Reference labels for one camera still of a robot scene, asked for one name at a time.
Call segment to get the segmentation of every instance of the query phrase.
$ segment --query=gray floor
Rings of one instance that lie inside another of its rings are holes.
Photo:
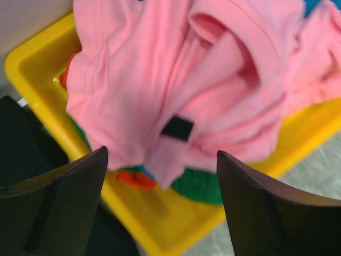
[[[281,180],[318,195],[341,199],[341,132],[298,163]],[[183,256],[233,255],[228,227],[224,224]]]

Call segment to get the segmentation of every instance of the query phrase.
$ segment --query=black tag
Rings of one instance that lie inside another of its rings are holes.
[[[187,142],[193,126],[193,122],[173,116],[163,128],[161,134]]]

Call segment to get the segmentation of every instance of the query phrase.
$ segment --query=orange object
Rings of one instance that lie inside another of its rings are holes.
[[[71,60],[74,58],[76,54],[73,53],[70,57],[70,59],[68,60],[68,63],[66,64],[66,69],[65,69],[65,72],[63,72],[60,76],[59,76],[59,83],[60,85],[66,89],[66,79],[68,77],[68,72],[69,72],[69,67],[70,67],[70,64],[71,64]]]
[[[142,172],[119,171],[117,180],[144,190],[152,190],[156,186],[156,183]]]

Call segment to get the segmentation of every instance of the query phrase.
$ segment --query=green cloth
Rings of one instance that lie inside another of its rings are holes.
[[[80,136],[90,147],[85,132],[72,120]],[[137,167],[125,167],[124,170],[131,172],[141,172]],[[209,204],[222,204],[222,196],[218,183],[218,177],[215,173],[186,168],[183,175],[177,178],[171,185],[171,188],[180,195],[191,200]]]

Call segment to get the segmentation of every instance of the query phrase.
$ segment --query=yellow bin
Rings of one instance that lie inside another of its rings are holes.
[[[88,149],[65,112],[67,94],[58,77],[80,49],[70,14],[13,50],[5,65],[9,80],[73,160]],[[274,154],[253,166],[278,177],[340,127],[341,100],[305,109],[285,121]],[[102,197],[152,256],[178,256],[225,220],[222,206],[196,203],[171,189],[137,190],[117,182],[113,172]]]

